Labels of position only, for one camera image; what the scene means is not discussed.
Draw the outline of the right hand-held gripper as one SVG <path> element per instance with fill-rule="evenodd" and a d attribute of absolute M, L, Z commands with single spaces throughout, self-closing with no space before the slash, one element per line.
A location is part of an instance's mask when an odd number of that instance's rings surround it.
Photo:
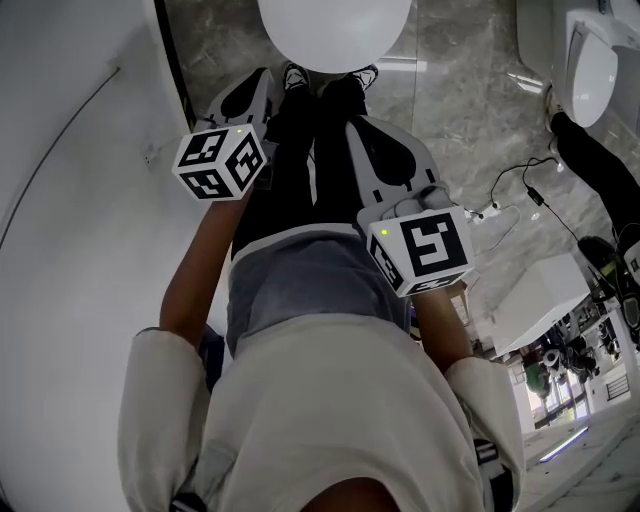
<path fill-rule="evenodd" d="M 374 117 L 353 117 L 345 133 L 361 202 L 370 206 L 357 222 L 395 294 L 444 288 L 470 273 L 475 256 L 465 210 L 436 184 L 439 172 L 427 147 Z"/>

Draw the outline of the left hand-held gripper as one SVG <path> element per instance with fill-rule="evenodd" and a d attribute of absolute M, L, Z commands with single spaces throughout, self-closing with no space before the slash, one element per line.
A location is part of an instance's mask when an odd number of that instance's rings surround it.
<path fill-rule="evenodd" d="M 276 144 L 260 136 L 260 123 L 272 100 L 273 76 L 257 68 L 229 84 L 212 101 L 206 122 L 231 125 L 182 138 L 172 174 L 198 201 L 238 201 L 252 185 L 271 185 Z"/>

